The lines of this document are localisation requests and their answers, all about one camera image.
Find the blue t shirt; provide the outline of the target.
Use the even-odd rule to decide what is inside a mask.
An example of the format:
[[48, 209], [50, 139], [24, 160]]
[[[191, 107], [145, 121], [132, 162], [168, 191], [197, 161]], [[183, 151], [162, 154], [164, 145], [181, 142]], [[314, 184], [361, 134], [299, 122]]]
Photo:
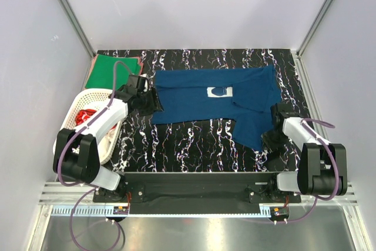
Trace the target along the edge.
[[271, 107], [281, 101], [273, 65], [157, 71], [154, 85], [163, 107], [152, 116], [155, 125], [231, 119], [233, 140], [257, 151], [273, 128]]

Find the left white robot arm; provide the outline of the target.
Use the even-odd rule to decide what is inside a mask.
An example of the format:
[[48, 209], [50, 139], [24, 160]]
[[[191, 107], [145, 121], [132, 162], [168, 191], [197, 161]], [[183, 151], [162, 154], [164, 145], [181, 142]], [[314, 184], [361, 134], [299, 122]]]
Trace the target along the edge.
[[149, 116], [161, 112], [157, 90], [146, 75], [130, 75], [126, 84], [114, 90], [91, 118], [74, 129], [62, 128], [56, 137], [53, 171], [64, 186], [86, 184], [106, 189], [115, 202], [126, 197], [127, 187], [120, 174], [100, 164], [98, 144], [107, 132], [132, 112]]

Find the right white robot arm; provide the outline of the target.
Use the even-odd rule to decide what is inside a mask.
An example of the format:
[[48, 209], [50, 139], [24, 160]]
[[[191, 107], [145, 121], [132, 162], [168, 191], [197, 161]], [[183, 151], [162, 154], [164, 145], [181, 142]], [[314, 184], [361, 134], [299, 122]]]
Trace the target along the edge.
[[344, 145], [332, 143], [317, 133], [309, 123], [327, 128], [334, 125], [305, 118], [285, 103], [271, 106], [273, 128], [262, 134], [265, 149], [275, 152], [292, 141], [300, 152], [296, 172], [280, 172], [267, 186], [268, 198], [283, 200], [288, 192], [331, 200], [347, 193], [347, 153]]

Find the white plastic laundry basket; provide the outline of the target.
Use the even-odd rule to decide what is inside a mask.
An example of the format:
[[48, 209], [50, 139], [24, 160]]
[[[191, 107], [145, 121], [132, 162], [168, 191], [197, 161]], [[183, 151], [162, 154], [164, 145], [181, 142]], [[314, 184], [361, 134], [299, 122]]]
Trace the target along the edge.
[[72, 102], [61, 126], [61, 129], [79, 130], [88, 123], [86, 121], [76, 126], [75, 116], [81, 109], [94, 109], [96, 110], [94, 116], [97, 116], [107, 106], [108, 109], [105, 113], [84, 131], [84, 134], [91, 134], [96, 138], [101, 165], [111, 159], [121, 124], [129, 113], [128, 106], [123, 101], [116, 98], [110, 100], [111, 94], [111, 90], [99, 88], [86, 89], [80, 92]]

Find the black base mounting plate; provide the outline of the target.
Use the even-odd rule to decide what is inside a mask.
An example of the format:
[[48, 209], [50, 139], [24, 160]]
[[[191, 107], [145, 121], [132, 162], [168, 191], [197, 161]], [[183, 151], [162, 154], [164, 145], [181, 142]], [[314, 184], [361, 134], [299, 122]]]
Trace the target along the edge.
[[126, 172], [120, 194], [100, 189], [94, 193], [97, 203], [132, 203], [159, 199], [229, 199], [250, 203], [301, 203], [296, 192], [277, 189], [276, 172]]

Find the red and white t shirt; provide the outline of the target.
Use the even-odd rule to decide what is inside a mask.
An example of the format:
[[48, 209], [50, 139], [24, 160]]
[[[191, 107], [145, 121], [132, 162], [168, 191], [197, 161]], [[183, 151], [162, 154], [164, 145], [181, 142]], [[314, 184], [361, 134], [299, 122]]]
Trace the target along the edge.
[[83, 124], [96, 113], [94, 109], [81, 109], [75, 116], [76, 126]]

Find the right small electronics board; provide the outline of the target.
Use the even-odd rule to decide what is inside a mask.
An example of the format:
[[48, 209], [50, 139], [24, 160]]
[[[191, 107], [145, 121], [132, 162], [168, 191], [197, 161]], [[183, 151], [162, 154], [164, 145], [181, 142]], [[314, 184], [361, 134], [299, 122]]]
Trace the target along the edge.
[[272, 216], [288, 216], [290, 213], [290, 210], [288, 206], [283, 207], [273, 207], [271, 209], [271, 215]]

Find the small electronics board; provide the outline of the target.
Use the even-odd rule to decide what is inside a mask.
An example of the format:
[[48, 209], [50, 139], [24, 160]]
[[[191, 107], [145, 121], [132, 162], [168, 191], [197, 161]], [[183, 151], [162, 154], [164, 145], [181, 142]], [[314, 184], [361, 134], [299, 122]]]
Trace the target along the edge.
[[114, 215], [128, 215], [129, 206], [114, 206], [113, 214]]
[[288, 216], [290, 213], [290, 210], [288, 206], [283, 207], [273, 207], [271, 209], [271, 215], [272, 216]]

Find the left small electronics board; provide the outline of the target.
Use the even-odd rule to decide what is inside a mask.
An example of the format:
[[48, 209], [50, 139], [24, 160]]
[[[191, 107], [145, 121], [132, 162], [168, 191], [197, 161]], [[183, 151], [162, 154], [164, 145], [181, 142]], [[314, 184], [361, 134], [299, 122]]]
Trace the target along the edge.
[[114, 206], [113, 214], [114, 215], [128, 215], [129, 206]]

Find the left aluminium frame post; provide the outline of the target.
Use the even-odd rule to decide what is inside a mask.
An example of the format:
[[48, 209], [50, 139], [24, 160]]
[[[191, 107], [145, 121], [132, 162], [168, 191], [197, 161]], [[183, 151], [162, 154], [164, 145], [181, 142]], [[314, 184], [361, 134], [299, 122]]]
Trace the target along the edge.
[[96, 51], [92, 47], [91, 43], [89, 42], [88, 37], [86, 36], [77, 16], [75, 15], [69, 0], [58, 0], [59, 4], [61, 5], [65, 15], [68, 18], [73, 30], [75, 31], [77, 37], [79, 38], [81, 44], [83, 45], [86, 53], [93, 58], [96, 55]]

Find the aluminium frame post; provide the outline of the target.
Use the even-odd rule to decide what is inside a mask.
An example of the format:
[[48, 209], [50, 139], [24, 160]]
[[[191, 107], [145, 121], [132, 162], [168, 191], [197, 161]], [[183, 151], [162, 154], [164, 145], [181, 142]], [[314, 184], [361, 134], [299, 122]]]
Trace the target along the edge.
[[88, 37], [86, 36], [77, 16], [75, 15], [69, 0], [58, 0], [59, 4], [61, 5], [65, 15], [68, 18], [73, 30], [75, 31], [77, 37], [79, 38], [81, 44], [83, 45], [86, 53], [93, 58], [96, 55], [96, 51], [92, 47], [91, 43], [89, 42]]
[[315, 16], [313, 23], [311, 24], [306, 36], [304, 37], [301, 45], [296, 50], [297, 56], [300, 58], [304, 54], [305, 50], [307, 49], [309, 43], [313, 39], [315, 33], [317, 32], [318, 28], [320, 27], [322, 21], [324, 20], [326, 14], [330, 10], [332, 4], [335, 0], [324, 0], [323, 4], [321, 5], [317, 15]]

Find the right aluminium frame post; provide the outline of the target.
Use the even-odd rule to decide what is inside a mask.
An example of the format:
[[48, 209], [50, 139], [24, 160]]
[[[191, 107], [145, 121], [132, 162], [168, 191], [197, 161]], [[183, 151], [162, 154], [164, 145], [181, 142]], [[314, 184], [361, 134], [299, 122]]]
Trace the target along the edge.
[[330, 10], [332, 4], [335, 0], [324, 0], [323, 4], [321, 5], [317, 15], [315, 16], [313, 23], [311, 24], [306, 36], [304, 37], [301, 45], [296, 50], [297, 56], [300, 58], [304, 54], [305, 50], [307, 49], [309, 43], [313, 39], [315, 33], [317, 32], [318, 28], [320, 27], [322, 21], [324, 20], [326, 14]]

